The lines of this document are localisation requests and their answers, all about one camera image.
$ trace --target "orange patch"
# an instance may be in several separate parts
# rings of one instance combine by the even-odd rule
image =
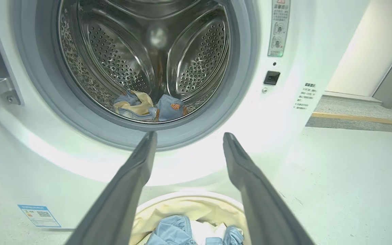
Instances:
[[[181,106],[179,104],[171,104],[170,105],[174,110],[178,110]]]

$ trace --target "qr code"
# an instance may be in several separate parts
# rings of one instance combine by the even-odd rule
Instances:
[[[51,217],[48,212],[37,211],[40,217]]]

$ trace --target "laundry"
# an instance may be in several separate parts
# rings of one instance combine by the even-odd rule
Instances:
[[[187,216],[173,215],[162,219],[157,228],[137,245],[242,245],[243,230],[224,223],[190,221]]]
[[[169,95],[161,96],[158,102],[158,121],[170,121],[187,115],[184,102]]]
[[[126,90],[114,102],[115,113],[140,121],[154,121],[157,109],[147,93]]]

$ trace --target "white floor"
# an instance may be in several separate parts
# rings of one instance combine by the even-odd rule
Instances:
[[[305,128],[270,181],[316,244],[392,244],[392,132]],[[64,244],[0,183],[0,244]]]

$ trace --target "beige cloth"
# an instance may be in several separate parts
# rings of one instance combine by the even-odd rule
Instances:
[[[200,196],[174,197],[140,210],[135,215],[129,245],[143,245],[160,220],[175,214],[186,215],[190,220],[209,222],[214,226],[221,223],[235,225],[243,229],[243,244],[251,245],[246,216],[241,209],[224,200]]]
[[[119,108],[131,110],[138,115],[145,115],[149,113],[149,107],[154,107],[151,97],[147,93],[131,90],[140,100],[139,105],[129,105],[126,101],[117,102],[114,104],[115,113],[119,114]]]

